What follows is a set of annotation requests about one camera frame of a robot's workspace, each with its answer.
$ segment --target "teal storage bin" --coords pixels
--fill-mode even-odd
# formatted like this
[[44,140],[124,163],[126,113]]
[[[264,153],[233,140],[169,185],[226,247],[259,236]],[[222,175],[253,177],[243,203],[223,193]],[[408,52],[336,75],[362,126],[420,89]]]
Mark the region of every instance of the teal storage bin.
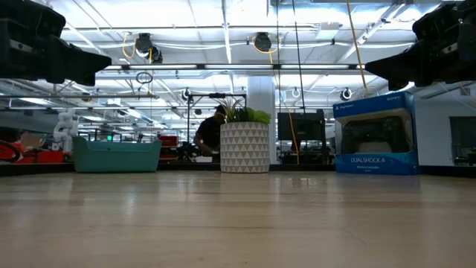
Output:
[[74,169],[77,172],[154,172],[162,141],[150,144],[86,141],[73,137]]

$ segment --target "cable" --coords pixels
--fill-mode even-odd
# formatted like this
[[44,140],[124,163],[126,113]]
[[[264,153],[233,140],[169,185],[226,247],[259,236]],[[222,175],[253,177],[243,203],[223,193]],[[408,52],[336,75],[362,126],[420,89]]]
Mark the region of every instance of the cable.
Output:
[[298,21],[296,20],[295,0],[292,0],[292,12],[295,15],[295,30],[296,30],[295,33],[296,33],[296,45],[297,45],[297,64],[299,65],[300,96],[303,101],[304,121],[306,121],[307,118],[306,118],[306,103],[304,102],[303,69],[301,68],[301,65],[300,65],[301,63],[300,63],[300,51],[299,51],[299,34],[298,34]]
[[126,34],[124,35],[122,53],[124,54],[124,56],[125,56],[126,58],[132,59],[132,58],[134,57],[134,55],[135,55],[135,43],[137,42],[137,37],[134,39],[134,48],[132,48],[132,55],[129,56],[129,55],[126,53],[126,47],[124,46],[124,45],[126,44],[126,39],[127,39],[127,36],[128,36],[128,35],[129,35],[129,33],[126,33]]
[[[276,1],[276,34],[277,34],[277,38],[279,38],[279,32],[280,32],[279,5],[280,5],[280,3],[279,3],[279,0],[275,0],[275,1]],[[279,49],[277,50],[277,64],[280,64],[280,51],[279,51]],[[300,164],[300,159],[299,159],[299,146],[300,146],[300,144],[298,146],[298,143],[296,142],[295,129],[294,129],[293,123],[292,123],[291,110],[288,109],[288,107],[286,105],[286,102],[283,99],[283,95],[281,94],[281,68],[279,68],[277,70],[277,76],[279,77],[278,91],[280,92],[280,111],[281,111],[281,101],[282,101],[284,103],[285,108],[288,110],[289,124],[291,125],[292,140],[293,140],[293,142],[295,143],[295,146],[296,146],[296,160],[297,160],[297,164],[299,165]],[[282,156],[282,152],[283,152],[283,141],[280,140],[280,156]]]
[[[449,90],[447,90],[447,88],[442,84],[442,83],[438,83],[443,89],[445,89],[448,93],[450,92]],[[462,105],[470,108],[471,110],[475,111],[476,112],[476,108],[464,103],[462,100],[460,100],[459,98],[456,98],[455,96],[451,95],[456,101],[459,101],[461,102]]]
[[362,83],[364,84],[364,88],[365,88],[365,97],[367,97],[367,93],[368,93],[367,83],[365,83],[364,69],[362,68],[362,59],[360,58],[360,51],[358,50],[356,30],[354,28],[354,22],[352,21],[352,14],[350,12],[349,0],[346,0],[346,3],[347,3],[347,12],[349,13],[350,27],[352,28],[352,37],[354,40],[354,46],[356,47],[358,65],[360,66],[360,75],[362,76]]

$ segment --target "wooden table surface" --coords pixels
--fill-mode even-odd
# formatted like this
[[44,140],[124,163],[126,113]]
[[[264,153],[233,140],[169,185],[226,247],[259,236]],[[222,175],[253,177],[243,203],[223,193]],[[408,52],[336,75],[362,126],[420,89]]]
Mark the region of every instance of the wooden table surface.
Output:
[[204,171],[4,177],[0,267],[476,267],[476,180]]

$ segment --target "dualshock 4 box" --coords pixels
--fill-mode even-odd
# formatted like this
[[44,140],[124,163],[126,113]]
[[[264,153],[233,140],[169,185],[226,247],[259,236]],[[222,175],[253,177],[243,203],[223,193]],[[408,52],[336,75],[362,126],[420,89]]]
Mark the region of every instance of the dualshock 4 box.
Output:
[[411,93],[395,92],[338,103],[333,109],[337,172],[418,174]]

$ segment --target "fluorescent light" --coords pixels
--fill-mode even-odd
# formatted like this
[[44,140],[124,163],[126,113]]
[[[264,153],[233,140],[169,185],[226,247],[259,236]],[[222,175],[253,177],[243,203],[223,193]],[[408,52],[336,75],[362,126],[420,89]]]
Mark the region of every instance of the fluorescent light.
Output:
[[138,111],[135,111],[133,109],[128,109],[127,113],[134,116],[135,118],[140,118],[142,117],[141,114]]
[[83,116],[83,118],[91,120],[91,121],[105,121],[104,118],[100,118],[100,117],[97,117],[97,116]]
[[88,109],[88,107],[51,107],[51,109],[58,109],[58,110],[69,109],[69,108],[72,108],[72,109]]
[[415,82],[408,82],[408,85],[406,87],[404,87],[403,89],[400,89],[400,90],[404,91],[404,90],[410,89],[414,86],[415,86]]
[[42,100],[42,99],[38,99],[38,98],[21,98],[20,100],[22,100],[22,101],[27,101],[27,102],[31,102],[31,103],[34,103],[34,104],[40,104],[40,105],[48,105],[48,104],[50,104],[49,101]]
[[123,107],[105,107],[105,106],[99,106],[99,107],[92,107],[92,109],[122,109]]
[[19,109],[19,110],[42,110],[46,109],[46,107],[5,107],[8,109]]
[[157,128],[159,128],[159,129],[161,129],[161,130],[168,128],[168,127],[167,127],[166,125],[164,125],[164,124],[154,124],[154,127],[157,127]]
[[122,70],[122,66],[107,66],[103,70]]
[[[299,69],[299,65],[297,64],[284,64],[281,66],[283,69]],[[345,64],[316,64],[316,65],[301,65],[301,69],[342,69],[342,70],[347,70],[349,68],[348,65]]]
[[196,65],[134,65],[131,70],[176,70],[176,69],[195,69]]
[[124,62],[126,62],[127,64],[131,64],[128,60],[126,60],[126,59],[124,59],[124,58],[120,58],[119,60],[120,60],[120,61],[124,61]]
[[206,69],[273,69],[272,64],[207,64]]

